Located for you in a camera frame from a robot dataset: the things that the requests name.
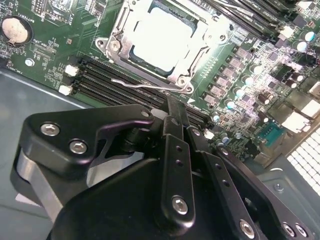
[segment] cpu socket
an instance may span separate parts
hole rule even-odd
[[[191,79],[214,42],[215,24],[188,0],[124,0],[110,37],[95,44],[137,76],[192,93]]]

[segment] screw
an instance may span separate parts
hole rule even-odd
[[[179,87],[183,87],[184,85],[186,85],[186,77],[184,76],[179,77],[177,83]]]
[[[286,224],[285,222],[283,223],[283,228],[291,237],[294,237],[296,235],[294,230],[288,224]]]
[[[197,129],[193,129],[192,132],[197,135],[197,136],[200,136],[200,132],[197,130]]]
[[[120,49],[120,43],[118,41],[110,42],[110,48],[113,52],[117,52]]]
[[[187,203],[179,196],[172,199],[172,206],[181,215],[186,215],[188,212]]]
[[[99,40],[97,42],[97,44],[98,44],[99,48],[102,48],[104,46],[104,42],[102,40]]]
[[[87,151],[87,145],[79,140],[72,141],[69,145],[71,152],[74,154],[84,154]]]
[[[40,127],[40,129],[44,135],[51,137],[57,136],[60,133],[60,128],[52,123],[45,123]]]
[[[224,154],[224,155],[226,155],[226,156],[228,156],[229,155],[229,153],[228,153],[228,151],[227,150],[225,150],[224,148],[220,148],[221,149],[221,152]]]
[[[308,234],[306,233],[306,231],[302,228],[302,226],[296,224],[295,225],[296,229],[298,230],[298,232],[304,236],[305,238],[308,237]]]
[[[144,116],[146,118],[148,118],[150,116],[150,114],[147,113],[146,111],[142,111],[141,114],[142,114],[142,116]]]
[[[274,190],[276,190],[277,192],[282,192],[284,190],[284,187],[281,186],[279,183],[276,183],[274,186],[273,186]]]
[[[247,223],[247,221],[241,219],[240,220],[240,228],[242,230],[242,232],[250,239],[254,239],[255,238],[255,231],[252,228],[252,226],[250,226],[249,223]]]
[[[25,65],[27,65],[28,67],[33,67],[35,65],[35,61],[32,58],[27,58],[24,61]]]

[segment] green circuit board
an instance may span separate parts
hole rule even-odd
[[[61,12],[53,9],[62,3],[65,8],[60,9]],[[291,43],[298,40],[305,30],[315,33],[319,31],[320,3],[314,1],[314,4],[315,7],[312,9],[300,10],[308,25],[302,29],[298,27],[294,29],[290,37]],[[139,80],[136,74],[110,63],[95,45],[97,38],[109,37],[122,5],[122,0],[1,1],[0,18],[19,16],[25,19],[32,27],[33,39],[28,44],[13,47],[3,35],[0,36],[0,56],[9,60],[7,68],[10,70],[56,90],[64,84],[65,68],[70,56],[89,56]],[[318,42],[317,36],[312,45],[317,45]],[[233,68],[227,87],[221,87],[224,92],[214,96],[210,93],[210,88],[229,66],[230,60],[237,57],[240,48],[247,53],[247,57],[240,59],[241,66]],[[275,48],[272,44],[257,39],[237,24],[233,24],[232,29],[228,31],[227,40],[213,47],[207,55],[206,61],[201,64],[191,80],[194,92],[168,94],[175,95],[182,102],[209,116],[217,112],[220,120],[216,124],[228,134],[227,144],[235,153],[242,153],[249,141],[259,144],[266,139],[274,141],[274,138],[280,137],[286,130],[280,127],[278,132],[272,130],[272,136],[268,135],[270,124],[259,119],[257,109],[266,112],[276,101],[286,99],[292,89],[275,81],[271,75],[280,72],[284,63],[298,61],[301,55],[292,54],[290,47]],[[32,66],[26,63],[26,60],[30,59],[33,61]],[[252,75],[250,67],[254,64],[263,67],[263,74],[253,76],[253,85],[245,86],[242,77]],[[301,73],[308,77],[312,71],[313,68],[304,68]],[[246,99],[244,96],[236,96],[235,87],[244,91]],[[273,95],[268,105],[263,105],[257,100],[258,95],[264,92]],[[207,94],[215,97],[216,102],[206,101]],[[81,91],[71,97],[94,107],[106,105]],[[226,108],[227,100],[235,103],[234,110]],[[218,133],[215,134],[213,142],[220,138]]]

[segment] bolt head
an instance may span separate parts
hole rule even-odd
[[[188,205],[181,197],[174,197],[172,199],[172,206],[181,215],[186,215],[188,212]]]
[[[291,237],[296,236],[295,231],[287,223],[284,222],[282,226]]]
[[[249,238],[249,239],[254,239],[255,238],[255,231],[252,228],[252,226],[250,226],[249,223],[247,223],[247,221],[245,220],[240,220],[240,228],[242,230],[242,232]]]
[[[276,183],[273,186],[274,190],[276,190],[277,192],[282,192],[284,190],[284,187],[280,184],[280,183]]]
[[[45,123],[40,127],[41,132],[44,135],[54,137],[60,133],[60,128],[53,123]]]
[[[197,130],[197,129],[193,129],[192,131],[193,131],[193,133],[194,133],[195,135],[200,136],[200,132],[199,132],[199,130]]]
[[[296,224],[296,225],[295,225],[295,228],[298,230],[298,232],[299,232],[302,236],[304,236],[305,238],[308,237],[307,232],[303,229],[302,226],[300,226],[299,224]]]
[[[27,58],[25,61],[24,61],[25,65],[27,65],[28,67],[33,67],[35,65],[35,61],[31,58]]]
[[[226,149],[224,149],[223,147],[221,147],[220,149],[221,149],[221,152],[222,152],[224,155],[226,155],[226,156],[229,155],[229,153],[228,153],[228,151],[227,151]]]
[[[117,52],[120,49],[120,43],[118,41],[112,41],[110,42],[110,49],[113,52]]]
[[[69,147],[71,152],[73,152],[74,154],[84,154],[88,149],[87,145],[79,140],[72,141]]]

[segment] metal lever arm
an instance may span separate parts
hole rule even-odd
[[[221,158],[212,155],[205,136],[195,127],[186,129],[188,134],[193,161],[202,162],[205,171],[214,186],[222,204],[223,212],[227,219],[230,239],[262,239],[252,221],[237,189],[234,185],[224,162]]]
[[[313,240],[310,229],[297,218],[239,159],[217,148],[242,198],[253,202],[263,233],[271,240]]]
[[[31,115],[23,123],[11,174],[23,180],[12,183],[18,192],[23,186],[26,197],[36,198],[54,222],[66,203],[88,188],[87,172],[97,157],[98,141],[112,142],[126,129],[148,129],[154,120],[141,105]]]

